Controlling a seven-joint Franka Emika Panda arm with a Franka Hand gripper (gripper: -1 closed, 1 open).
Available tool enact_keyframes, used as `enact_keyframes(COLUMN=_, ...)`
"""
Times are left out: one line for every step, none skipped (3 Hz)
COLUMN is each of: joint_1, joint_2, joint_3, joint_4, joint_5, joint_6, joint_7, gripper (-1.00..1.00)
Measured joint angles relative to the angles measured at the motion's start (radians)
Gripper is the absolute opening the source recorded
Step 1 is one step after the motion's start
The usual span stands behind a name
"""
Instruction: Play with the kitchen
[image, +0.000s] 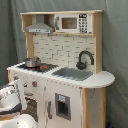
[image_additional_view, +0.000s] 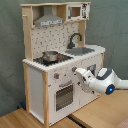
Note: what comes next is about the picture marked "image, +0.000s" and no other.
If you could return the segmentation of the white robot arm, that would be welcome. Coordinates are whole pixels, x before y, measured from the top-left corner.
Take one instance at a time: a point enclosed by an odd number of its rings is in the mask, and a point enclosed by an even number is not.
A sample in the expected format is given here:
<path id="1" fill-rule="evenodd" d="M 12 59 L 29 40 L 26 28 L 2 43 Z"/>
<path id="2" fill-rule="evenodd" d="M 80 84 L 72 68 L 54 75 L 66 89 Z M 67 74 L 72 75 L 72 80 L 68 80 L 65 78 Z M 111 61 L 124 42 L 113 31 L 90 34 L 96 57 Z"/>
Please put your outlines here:
<path id="1" fill-rule="evenodd" d="M 20 79 L 0 86 L 0 115 L 20 113 L 27 108 L 24 89 Z M 0 120 L 0 128 L 38 128 L 29 114 L 18 114 L 13 119 Z"/>

